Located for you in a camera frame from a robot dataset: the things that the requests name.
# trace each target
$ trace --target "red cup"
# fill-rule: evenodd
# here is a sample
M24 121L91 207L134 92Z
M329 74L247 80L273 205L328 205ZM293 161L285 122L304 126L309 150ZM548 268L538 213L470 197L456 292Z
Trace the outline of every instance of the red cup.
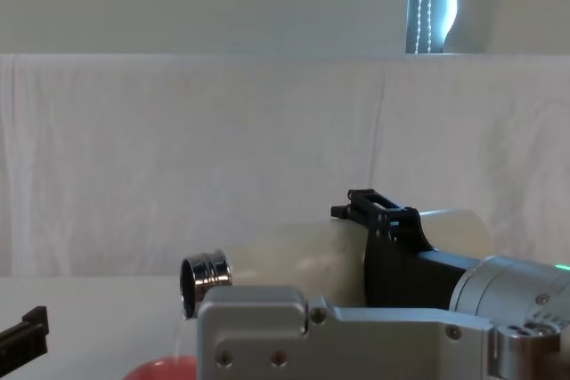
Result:
M187 355L175 360L167 356L152 360L131 371L124 380L196 380L196 357Z

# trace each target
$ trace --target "white table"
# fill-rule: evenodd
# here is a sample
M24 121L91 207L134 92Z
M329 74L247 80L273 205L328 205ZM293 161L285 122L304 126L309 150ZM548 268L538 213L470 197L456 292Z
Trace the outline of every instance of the white table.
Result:
M0 330L38 305L47 306L48 353L6 380L119 380L171 354L182 317L178 278L0 279ZM183 353L195 353L194 328L184 328Z

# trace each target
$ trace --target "white wall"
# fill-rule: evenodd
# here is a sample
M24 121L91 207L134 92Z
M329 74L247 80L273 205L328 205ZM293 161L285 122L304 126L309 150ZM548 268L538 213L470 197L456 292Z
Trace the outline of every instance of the white wall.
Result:
M407 0L0 0L0 53L403 53Z
M458 0L450 53L570 53L570 0Z

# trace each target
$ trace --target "black clip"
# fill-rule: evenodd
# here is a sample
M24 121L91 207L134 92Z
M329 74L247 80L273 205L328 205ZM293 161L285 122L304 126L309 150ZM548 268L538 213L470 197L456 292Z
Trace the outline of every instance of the black clip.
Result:
M398 206L374 189L350 190L348 199L350 204L333 206L330 215L358 222L368 228L369 239L395 243L407 253L434 249L421 229L417 209Z
M368 229L366 304L449 309L460 277L477 260L433 248L415 208L398 206L373 189L350 190L348 199L350 204L334 206L330 214Z
M37 306L21 318L21 323L0 333L0 377L47 353L48 334L44 306Z

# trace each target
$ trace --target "white bottle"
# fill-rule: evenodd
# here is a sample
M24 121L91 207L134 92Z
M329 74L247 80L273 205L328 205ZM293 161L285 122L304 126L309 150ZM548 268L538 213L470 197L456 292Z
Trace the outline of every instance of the white bottle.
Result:
M427 240L437 249L483 258L492 253L485 225L469 210L420 214ZM368 230L349 220L289 224L247 244L183 262L181 292L188 318L216 286L297 287L305 297L324 295L337 306L364 306L364 253Z

